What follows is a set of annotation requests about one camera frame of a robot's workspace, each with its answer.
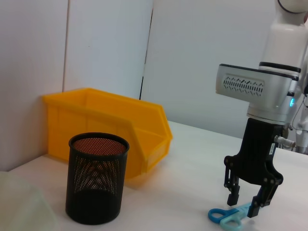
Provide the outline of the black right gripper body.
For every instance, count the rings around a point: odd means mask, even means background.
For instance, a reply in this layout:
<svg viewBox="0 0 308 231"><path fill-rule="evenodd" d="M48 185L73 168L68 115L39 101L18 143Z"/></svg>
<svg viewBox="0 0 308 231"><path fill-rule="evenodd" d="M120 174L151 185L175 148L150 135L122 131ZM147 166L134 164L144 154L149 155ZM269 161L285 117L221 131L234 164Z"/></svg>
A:
<svg viewBox="0 0 308 231"><path fill-rule="evenodd" d="M236 184L237 178L260 186L281 185L283 176L273 166L278 146L274 138L280 135L281 125L248 119L238 154L224 158L224 185Z"/></svg>

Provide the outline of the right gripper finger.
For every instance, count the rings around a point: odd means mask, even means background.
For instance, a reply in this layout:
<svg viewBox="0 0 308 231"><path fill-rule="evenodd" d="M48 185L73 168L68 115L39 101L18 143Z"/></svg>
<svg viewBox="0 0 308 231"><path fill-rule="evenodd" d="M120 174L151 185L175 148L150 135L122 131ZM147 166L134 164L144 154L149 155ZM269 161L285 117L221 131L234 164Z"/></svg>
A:
<svg viewBox="0 0 308 231"><path fill-rule="evenodd" d="M225 169L224 187L230 192L227 200L229 206L236 205L239 198L239 178L228 167Z"/></svg>
<svg viewBox="0 0 308 231"><path fill-rule="evenodd" d="M271 200L278 187L279 184L270 186L261 186L258 194L253 197L247 216L249 218L253 218L258 215L259 209L261 207L270 205Z"/></svg>

